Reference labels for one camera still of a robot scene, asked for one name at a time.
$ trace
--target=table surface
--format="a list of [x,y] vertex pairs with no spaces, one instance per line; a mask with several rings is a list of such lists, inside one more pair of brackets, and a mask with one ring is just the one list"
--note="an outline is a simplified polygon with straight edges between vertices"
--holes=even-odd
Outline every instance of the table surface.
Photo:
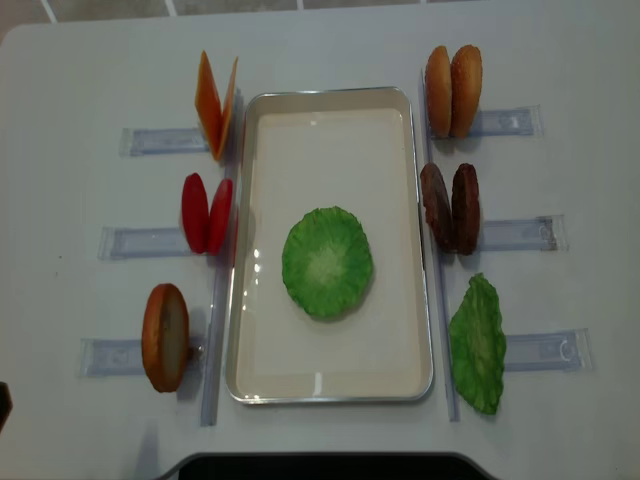
[[[640,476],[639,14],[632,1],[494,0],[10,33],[0,49],[0,380],[14,410],[0,478],[151,478],[201,453],[295,451],[458,452],[500,478]],[[545,133],[523,140],[522,155],[505,158],[508,142],[482,139],[475,150],[436,151],[436,161],[450,176],[473,158],[487,217],[565,214],[568,252],[480,265],[506,333],[587,327],[592,372],[506,374],[495,418],[462,403],[450,423],[429,254],[435,380],[422,401],[246,407],[223,387],[218,424],[201,428],[201,385],[158,395],[144,377],[76,377],[80,339],[138,337],[156,283],[178,285],[205,329],[213,275],[204,259],[96,257],[103,226],[176,225],[187,174],[203,175],[211,198],[222,172],[208,155],[122,159],[117,148],[123,127],[196,124],[201,49],[222,85],[239,55],[245,99],[393,85],[418,110],[431,50],[467,43],[483,53],[481,107],[540,104]]]

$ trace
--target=white tray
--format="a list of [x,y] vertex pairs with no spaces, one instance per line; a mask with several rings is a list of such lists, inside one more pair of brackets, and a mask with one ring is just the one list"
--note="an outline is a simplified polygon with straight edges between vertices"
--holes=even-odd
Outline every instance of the white tray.
[[[248,106],[226,381],[250,403],[409,400],[433,377],[411,105],[396,88],[268,94]],[[362,305],[312,320],[282,249],[305,213],[362,223],[375,274]]]

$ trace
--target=orange cheese slice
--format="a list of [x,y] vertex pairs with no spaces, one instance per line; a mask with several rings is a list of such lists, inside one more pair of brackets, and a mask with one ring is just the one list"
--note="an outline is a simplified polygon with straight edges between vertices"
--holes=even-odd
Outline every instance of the orange cheese slice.
[[236,68],[238,57],[233,62],[233,70],[224,99],[224,109],[220,105],[220,96],[213,78],[211,64],[207,54],[203,51],[200,55],[200,67],[198,68],[198,86],[196,88],[195,105],[200,117],[200,123],[209,142],[209,149],[216,161],[222,158],[229,126],[233,115],[233,98],[236,86]]

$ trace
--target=bun half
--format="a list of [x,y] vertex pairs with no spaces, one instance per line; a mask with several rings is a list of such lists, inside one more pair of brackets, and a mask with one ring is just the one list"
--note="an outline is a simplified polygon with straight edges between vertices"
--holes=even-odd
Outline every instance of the bun half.
[[450,134],[466,137],[478,110],[482,91],[482,57],[473,45],[465,45],[451,62],[452,116]]
[[436,47],[425,72],[429,125],[439,137],[449,136],[451,128],[451,66],[447,48]]

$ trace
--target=tile floor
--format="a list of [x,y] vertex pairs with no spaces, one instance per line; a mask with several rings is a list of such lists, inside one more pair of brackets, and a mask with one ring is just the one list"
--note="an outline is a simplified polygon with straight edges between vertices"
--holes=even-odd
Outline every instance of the tile floor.
[[25,23],[400,5],[438,1],[455,0],[0,0],[0,42],[9,30]]

